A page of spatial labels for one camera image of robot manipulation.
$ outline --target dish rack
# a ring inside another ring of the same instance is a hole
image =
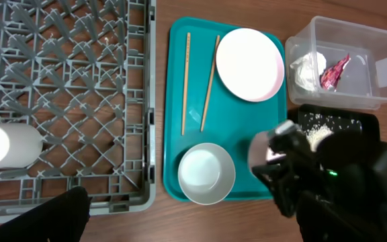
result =
[[[155,199],[156,0],[0,2],[0,123],[44,149],[0,169],[0,223],[75,186],[91,215]]]

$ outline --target bowl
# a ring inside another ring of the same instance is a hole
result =
[[[178,171],[181,190],[192,202],[211,205],[222,201],[235,182],[235,166],[222,147],[202,143],[181,158]]]
[[[248,28],[223,37],[216,52],[216,66],[226,88],[249,102],[273,97],[285,74],[283,58],[273,41]]]

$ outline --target plastic container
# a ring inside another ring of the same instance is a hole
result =
[[[290,64],[313,53],[311,62],[316,91],[295,84]],[[336,92],[320,87],[316,53],[323,54],[327,68],[350,54]],[[289,96],[295,104],[335,108],[378,109],[387,103],[387,31],[316,16],[296,36],[286,41]]]

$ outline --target wood grain surface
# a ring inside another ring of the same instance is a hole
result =
[[[381,1],[370,0],[370,7]],[[271,200],[199,206],[166,193],[161,172],[167,51],[170,27],[183,16],[269,32],[284,43],[316,15],[387,30],[383,15],[323,0],[157,0],[157,197],[144,212],[92,217],[82,241],[301,241],[296,221],[281,216]],[[289,100],[288,107],[294,107]],[[372,113],[387,141],[387,104]]]
[[[372,13],[378,13],[387,17],[387,0],[386,1],[374,1],[374,4],[370,0],[324,0],[329,3],[335,3],[342,6],[353,7],[370,11]]]

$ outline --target white mug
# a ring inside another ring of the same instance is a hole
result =
[[[43,148],[42,136],[27,124],[0,124],[0,168],[33,163]]]

